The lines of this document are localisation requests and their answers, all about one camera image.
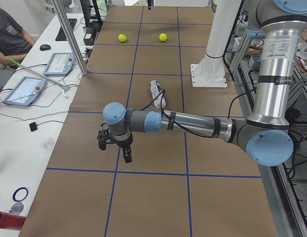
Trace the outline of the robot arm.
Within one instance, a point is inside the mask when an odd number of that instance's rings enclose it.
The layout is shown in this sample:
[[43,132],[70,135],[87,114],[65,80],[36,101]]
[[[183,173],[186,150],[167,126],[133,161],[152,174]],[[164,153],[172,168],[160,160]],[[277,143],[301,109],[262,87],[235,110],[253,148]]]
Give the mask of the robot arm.
[[250,2],[248,31],[263,33],[258,86],[253,112],[246,120],[205,118],[151,106],[127,109],[112,102],[103,110],[107,129],[100,128],[98,145],[121,147],[125,162],[132,161],[134,132],[157,134],[161,127],[181,128],[206,138],[219,138],[240,147],[250,159],[263,166],[287,161],[294,145],[285,119],[298,41],[307,28],[307,0],[253,0]]

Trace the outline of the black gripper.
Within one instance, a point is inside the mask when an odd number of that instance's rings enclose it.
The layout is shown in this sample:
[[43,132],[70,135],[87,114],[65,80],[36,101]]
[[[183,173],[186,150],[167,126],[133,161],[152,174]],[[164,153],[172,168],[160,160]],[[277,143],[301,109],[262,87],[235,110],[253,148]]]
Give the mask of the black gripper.
[[111,144],[111,137],[120,149],[122,150],[123,158],[125,163],[132,162],[132,150],[131,144],[133,142],[132,133],[125,133],[122,135],[111,134],[109,128],[105,128],[106,123],[102,123],[100,125],[100,129],[98,131],[98,146],[102,151],[106,150],[107,145]]

